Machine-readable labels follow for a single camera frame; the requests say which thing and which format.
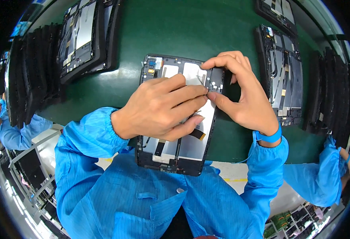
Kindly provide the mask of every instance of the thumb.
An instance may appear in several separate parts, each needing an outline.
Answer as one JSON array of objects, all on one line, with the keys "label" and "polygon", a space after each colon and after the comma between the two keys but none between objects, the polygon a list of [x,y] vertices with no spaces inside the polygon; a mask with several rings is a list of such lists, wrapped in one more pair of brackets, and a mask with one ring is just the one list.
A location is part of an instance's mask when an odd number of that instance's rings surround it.
[{"label": "thumb", "polygon": [[224,111],[227,115],[229,115],[232,118],[234,112],[236,111],[236,103],[230,101],[228,97],[217,92],[208,92],[207,97],[213,103],[215,103],[219,109]]},{"label": "thumb", "polygon": [[192,133],[195,127],[204,120],[201,115],[193,116],[186,120],[186,122],[181,123],[172,128],[168,133],[166,133],[162,138],[167,141],[175,141],[187,134]]}]

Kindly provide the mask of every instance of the green table surface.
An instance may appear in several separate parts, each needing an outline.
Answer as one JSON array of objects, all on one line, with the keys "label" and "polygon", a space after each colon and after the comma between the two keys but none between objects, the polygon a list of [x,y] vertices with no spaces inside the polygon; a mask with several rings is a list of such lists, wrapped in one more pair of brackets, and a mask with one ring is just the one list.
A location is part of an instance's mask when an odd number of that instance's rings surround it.
[{"label": "green table surface", "polygon": [[[75,2],[68,2],[67,8]],[[46,24],[62,22],[64,11],[57,9],[57,16],[46,19]],[[253,0],[125,0],[121,17],[117,69],[72,83],[67,100],[40,112],[42,117],[66,125],[100,107],[123,107],[139,86],[141,61],[148,53],[205,61],[220,52],[240,50],[260,79],[253,32],[260,24],[274,27],[254,12]],[[297,29],[306,99],[309,55],[318,47],[298,24]],[[226,91],[231,100],[239,100],[238,84],[226,86]],[[283,136],[289,143],[287,163],[318,162],[324,137],[302,131],[301,126],[283,127]],[[243,161],[251,143],[250,130],[218,112],[207,160]]]}]

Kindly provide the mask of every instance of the finger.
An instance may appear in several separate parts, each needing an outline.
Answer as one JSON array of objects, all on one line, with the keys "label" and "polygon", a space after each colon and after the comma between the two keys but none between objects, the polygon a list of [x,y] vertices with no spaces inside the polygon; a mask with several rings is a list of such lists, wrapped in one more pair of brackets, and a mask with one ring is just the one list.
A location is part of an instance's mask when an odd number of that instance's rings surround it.
[{"label": "finger", "polygon": [[162,78],[149,79],[149,80],[145,81],[142,84],[148,84],[148,85],[153,86],[155,84],[159,84],[159,83],[165,81],[166,79],[168,79],[168,78],[167,77],[162,77]]},{"label": "finger", "polygon": [[235,58],[239,63],[241,63],[247,70],[252,70],[251,65],[249,64],[248,57],[245,57],[241,51],[230,51],[230,52],[222,52],[217,56],[230,55]]},{"label": "finger", "polygon": [[235,74],[232,74],[231,83],[230,84],[235,84],[236,82],[237,82],[236,76],[235,76]]},{"label": "finger", "polygon": [[248,70],[231,55],[213,57],[201,65],[202,69],[210,69],[212,67],[227,67],[233,74],[235,74],[241,88],[252,84],[252,82],[247,80]]},{"label": "finger", "polygon": [[201,115],[193,116],[189,118],[186,122],[179,124],[173,127],[168,133],[163,135],[163,139],[167,141],[175,141],[183,136],[186,136],[192,131],[194,131],[195,127],[200,124],[204,120],[204,117]]},{"label": "finger", "polygon": [[216,106],[224,111],[229,117],[234,120],[236,112],[239,110],[239,104],[234,103],[228,97],[217,92],[209,92],[207,97],[216,104]]},{"label": "finger", "polygon": [[182,74],[176,74],[173,77],[167,78],[157,85],[162,92],[171,92],[176,89],[186,86],[186,78]]},{"label": "finger", "polygon": [[190,99],[174,108],[171,109],[171,114],[174,115],[174,122],[178,123],[184,118],[197,112],[207,102],[206,96],[198,96],[194,99]]},{"label": "finger", "polygon": [[189,99],[196,98],[198,96],[207,94],[208,89],[200,85],[188,85],[176,91],[170,92],[164,96],[164,101],[171,104],[171,107],[177,106]]},{"label": "finger", "polygon": [[248,57],[244,57],[244,58],[248,63],[249,69],[252,70],[252,66],[251,66],[251,63],[249,62],[249,58]]}]

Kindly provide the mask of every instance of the fingernail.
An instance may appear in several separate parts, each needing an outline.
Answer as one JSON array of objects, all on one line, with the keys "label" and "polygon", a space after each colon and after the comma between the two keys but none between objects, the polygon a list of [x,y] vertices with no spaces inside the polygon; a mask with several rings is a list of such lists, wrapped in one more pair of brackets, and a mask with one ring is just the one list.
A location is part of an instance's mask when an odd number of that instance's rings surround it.
[{"label": "fingernail", "polygon": [[214,93],[214,92],[208,92],[208,93],[207,93],[207,97],[208,97],[211,101],[215,101],[216,93]]},{"label": "fingernail", "polygon": [[198,125],[198,124],[200,124],[204,119],[205,119],[205,117],[203,117],[203,116],[198,117],[198,118],[195,120],[195,123]]}]

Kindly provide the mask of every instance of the worker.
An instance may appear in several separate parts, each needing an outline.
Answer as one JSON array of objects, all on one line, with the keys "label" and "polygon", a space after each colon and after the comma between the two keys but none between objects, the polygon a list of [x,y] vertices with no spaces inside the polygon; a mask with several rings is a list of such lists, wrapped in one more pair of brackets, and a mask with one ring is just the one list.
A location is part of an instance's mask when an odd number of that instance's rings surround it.
[{"label": "worker", "polygon": [[[177,74],[142,83],[120,110],[100,108],[67,124],[55,147],[55,195],[71,238],[262,238],[269,203],[283,184],[288,143],[248,58],[223,52],[201,66],[212,67],[233,73],[231,82],[241,86],[238,103],[203,85],[186,86]],[[105,171],[95,165],[138,135],[167,141],[186,136],[204,118],[179,122],[208,98],[254,130],[243,194],[206,164],[198,177],[139,167],[129,153],[115,156]]]},{"label": "worker", "polygon": [[31,118],[28,125],[23,125],[22,129],[17,126],[11,127],[9,115],[6,110],[5,93],[0,98],[0,141],[9,150],[26,150],[31,147],[31,140],[51,128],[53,122],[42,118],[36,114]]},{"label": "worker", "polygon": [[302,198],[318,207],[340,203],[341,193],[350,185],[350,155],[335,146],[330,135],[319,155],[320,162],[284,165],[284,180]]}]

